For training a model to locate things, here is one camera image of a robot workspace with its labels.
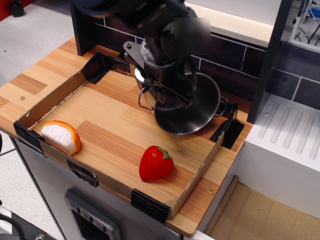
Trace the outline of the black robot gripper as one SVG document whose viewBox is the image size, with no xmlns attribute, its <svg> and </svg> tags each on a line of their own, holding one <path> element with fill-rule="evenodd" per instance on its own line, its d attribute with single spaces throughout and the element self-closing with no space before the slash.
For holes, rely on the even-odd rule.
<svg viewBox="0 0 320 240">
<path fill-rule="evenodd" d="M 158 36 L 146 36 L 141 44 L 127 41 L 123 48 L 125 59 L 146 74 L 143 86 L 160 94 L 156 99 L 160 106 L 169 100 L 186 109 L 191 106 L 197 68 L 193 62 L 187 62 L 188 56 L 174 54 L 173 22 L 164 26 Z"/>
</svg>

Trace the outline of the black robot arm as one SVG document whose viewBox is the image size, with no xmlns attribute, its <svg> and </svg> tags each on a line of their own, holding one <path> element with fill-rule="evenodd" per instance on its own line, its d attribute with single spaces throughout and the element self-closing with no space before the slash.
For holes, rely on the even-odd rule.
<svg viewBox="0 0 320 240">
<path fill-rule="evenodd" d="M 185 108 L 194 100 L 192 79 L 196 68 L 188 53 L 174 42 L 178 21 L 195 20 L 197 15 L 182 0 L 75 0 L 81 13 L 93 18 L 114 17 L 144 35 L 140 45 L 127 41 L 125 58 L 142 76 L 141 87 L 157 86 L 164 105 L 174 99 Z"/>
</svg>

